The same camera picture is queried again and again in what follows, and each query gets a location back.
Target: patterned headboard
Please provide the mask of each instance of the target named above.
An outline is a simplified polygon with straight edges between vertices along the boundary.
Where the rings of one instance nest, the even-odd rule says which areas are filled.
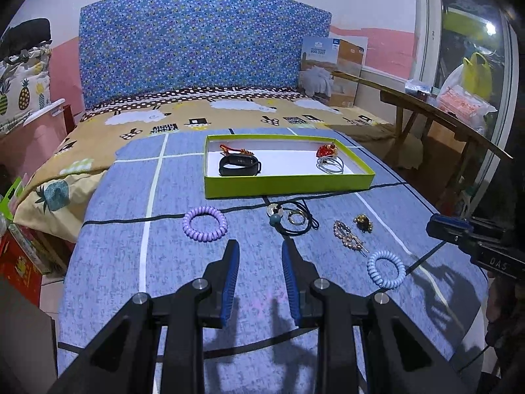
[[[86,109],[189,86],[295,87],[332,15],[292,0],[102,0],[80,11]]]

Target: bed sheet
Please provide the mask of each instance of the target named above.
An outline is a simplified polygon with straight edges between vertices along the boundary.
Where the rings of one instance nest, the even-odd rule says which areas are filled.
[[[328,130],[275,130],[281,134],[336,135],[350,146],[358,146]],[[265,132],[275,133],[274,129]],[[176,291],[201,276],[209,262],[220,259],[231,238],[237,239],[241,248],[232,317],[224,330],[204,329],[204,349],[253,346],[295,328],[280,258],[283,238],[269,225],[266,214],[265,200],[281,197],[206,200],[201,153],[205,135],[212,133],[162,135],[155,158],[137,158],[144,150],[158,149],[158,138],[142,139],[140,147],[137,141],[123,148],[109,168],[88,206],[65,280],[59,311],[60,372],[75,357],[70,350],[86,346],[134,293],[143,291],[156,297]],[[359,295],[368,295],[377,287],[367,275],[366,259],[334,237],[335,219],[350,224],[357,214],[368,214],[374,231],[363,235],[366,247],[370,251],[390,250],[406,265],[434,250],[431,258],[389,295],[450,359],[485,296],[484,275],[457,247],[426,235],[425,224],[435,212],[429,203],[366,150],[355,151],[376,172],[372,187],[358,193],[301,196],[320,227],[295,237],[298,250],[316,264],[320,275]],[[134,178],[123,190],[119,179],[125,176]],[[225,210],[229,231],[216,242],[191,241],[184,235],[180,219],[189,208],[208,204]],[[151,218],[137,220],[144,216]],[[196,229],[210,229],[214,226],[210,219],[198,218]],[[393,275],[387,264],[381,263],[380,269]],[[206,360],[206,392],[313,392],[316,345],[317,333],[313,331],[268,348],[250,347],[244,354]],[[358,362],[365,375],[362,354],[358,354]],[[161,368],[159,364],[157,386]]]
[[[38,169],[23,192],[15,222],[75,243],[88,201],[108,167],[128,154],[156,158],[165,133],[228,134],[229,128],[257,126],[289,133],[294,126],[314,131],[373,123],[385,122],[363,110],[328,107],[287,88],[193,88],[117,99],[86,112]],[[148,147],[137,142],[142,138],[150,138]]]

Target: pillow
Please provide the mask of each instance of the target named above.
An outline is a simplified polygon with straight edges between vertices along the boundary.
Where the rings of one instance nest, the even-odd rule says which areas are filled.
[[[6,134],[29,114],[51,103],[49,44],[23,50],[0,65],[0,134]]]

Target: purple hair tie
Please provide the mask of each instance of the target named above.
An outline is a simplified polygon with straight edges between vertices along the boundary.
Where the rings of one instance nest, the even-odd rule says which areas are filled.
[[[219,228],[210,232],[194,230],[191,226],[191,222],[192,219],[198,215],[213,216],[217,219],[217,222],[219,222]],[[182,230],[189,238],[192,238],[196,242],[213,242],[228,232],[228,222],[220,210],[212,208],[212,206],[199,206],[184,215],[182,218]]]

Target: black wristband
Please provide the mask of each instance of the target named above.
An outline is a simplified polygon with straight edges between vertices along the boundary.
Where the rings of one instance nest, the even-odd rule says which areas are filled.
[[[239,168],[225,167],[227,164]],[[261,162],[254,155],[228,154],[219,161],[221,176],[255,176],[261,172]]]

